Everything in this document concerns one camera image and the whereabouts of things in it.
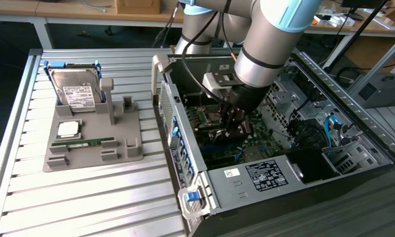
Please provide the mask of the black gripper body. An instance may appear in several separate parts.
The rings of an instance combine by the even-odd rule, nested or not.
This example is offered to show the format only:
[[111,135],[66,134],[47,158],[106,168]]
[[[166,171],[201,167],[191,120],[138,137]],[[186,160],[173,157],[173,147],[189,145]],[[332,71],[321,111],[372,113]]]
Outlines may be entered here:
[[258,108],[266,97],[270,86],[253,87],[248,84],[236,85],[230,91],[230,104],[245,112],[246,115]]

